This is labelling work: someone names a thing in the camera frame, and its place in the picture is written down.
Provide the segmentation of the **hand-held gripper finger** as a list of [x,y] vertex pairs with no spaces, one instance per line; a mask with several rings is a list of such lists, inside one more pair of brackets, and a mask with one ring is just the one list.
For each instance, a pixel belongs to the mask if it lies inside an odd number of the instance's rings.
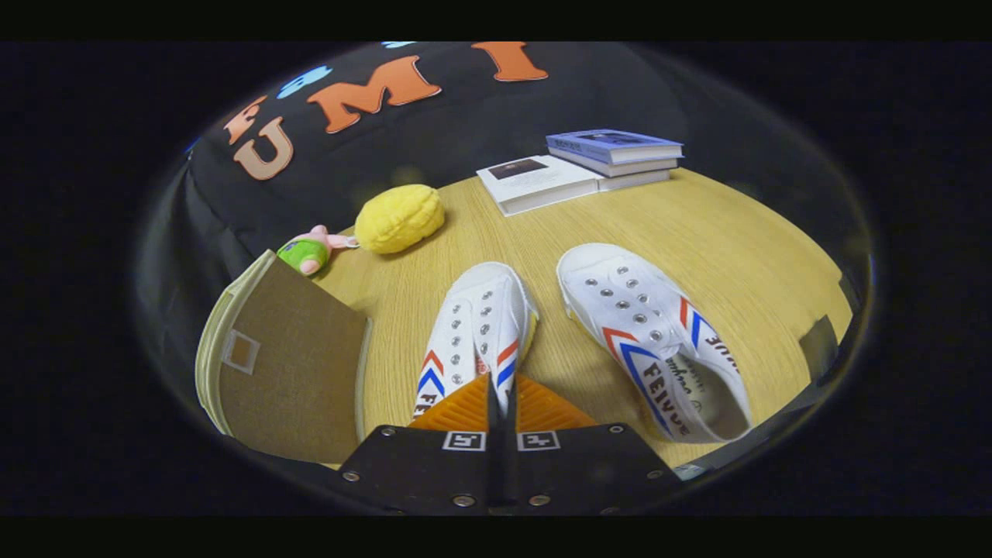
[[511,515],[641,515],[683,483],[630,424],[599,423],[517,377],[505,420],[504,508]]
[[476,377],[436,406],[467,404],[474,429],[378,426],[340,467],[337,491],[376,515],[480,515],[491,453],[489,378]]

